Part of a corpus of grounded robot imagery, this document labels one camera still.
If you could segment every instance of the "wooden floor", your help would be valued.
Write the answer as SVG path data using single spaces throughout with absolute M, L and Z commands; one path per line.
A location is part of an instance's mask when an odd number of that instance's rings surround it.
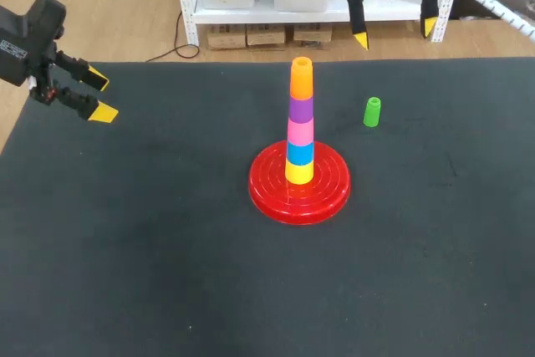
M 139 62 L 172 48 L 178 0 L 59 0 L 67 6 L 65 35 L 59 47 L 93 61 Z M 33 0 L 0 0 L 15 13 L 26 13 Z M 272 62 L 307 55 L 314 61 L 370 59 L 439 59 L 535 56 L 535 46 L 498 21 L 451 22 L 444 43 L 428 43 L 416 23 L 370 23 L 371 50 L 351 37 L 348 24 L 335 27 L 329 50 L 289 48 L 283 51 L 209 51 L 194 61 Z M 180 38 L 184 38 L 181 29 Z M 184 61 L 174 54 L 162 61 Z M 0 150 L 27 97 L 26 88 L 0 82 Z

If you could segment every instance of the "yellow tip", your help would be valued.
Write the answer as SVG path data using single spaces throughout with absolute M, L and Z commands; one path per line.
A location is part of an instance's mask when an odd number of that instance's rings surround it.
M 438 17 L 431 17 L 431 18 L 426 18 L 425 21 L 424 21 L 424 28 L 425 28 L 425 37 L 429 37 L 429 35 L 431 34 L 431 32 L 433 31 L 433 28 L 435 27 L 435 24 L 436 24 L 436 20 L 438 20 Z
M 356 33 L 353 36 L 364 49 L 369 50 L 368 33 Z
M 106 87 L 108 86 L 108 84 L 110 83 L 110 80 L 105 77 L 102 73 L 100 73 L 95 67 L 93 66 L 89 66 L 89 71 L 93 74 L 97 74 L 98 76 L 102 77 L 105 81 L 106 81 L 106 84 L 104 84 L 102 86 L 102 88 L 100 89 L 100 92 L 104 92 L 104 90 L 106 89 Z
M 103 123 L 111 123 L 115 116 L 119 113 L 117 109 L 103 104 L 99 101 L 99 106 L 93 112 L 93 114 L 88 118 L 88 120 L 102 121 Z

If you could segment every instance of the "dark gray mat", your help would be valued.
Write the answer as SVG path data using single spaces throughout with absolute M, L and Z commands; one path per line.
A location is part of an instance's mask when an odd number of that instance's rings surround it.
M 288 66 L 102 64 L 113 125 L 27 102 L 0 157 L 2 357 L 535 354 L 535 60 L 317 64 L 353 193 L 306 228 L 247 195 Z

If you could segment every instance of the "white shelf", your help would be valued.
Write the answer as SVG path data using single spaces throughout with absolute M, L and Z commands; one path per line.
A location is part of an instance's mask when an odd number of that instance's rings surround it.
M 347 0 L 329 0 L 325 13 L 284 13 L 273 9 L 273 0 L 257 0 L 253 8 L 214 10 L 194 0 L 197 24 L 337 23 L 349 21 Z M 366 21 L 419 20 L 421 0 L 364 0 Z

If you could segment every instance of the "green block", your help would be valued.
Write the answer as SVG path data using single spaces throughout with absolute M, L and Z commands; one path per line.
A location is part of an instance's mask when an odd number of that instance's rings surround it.
M 379 116 L 381 114 L 381 99 L 374 96 L 368 99 L 366 111 L 364 112 L 364 125 L 368 127 L 377 127 L 379 125 Z

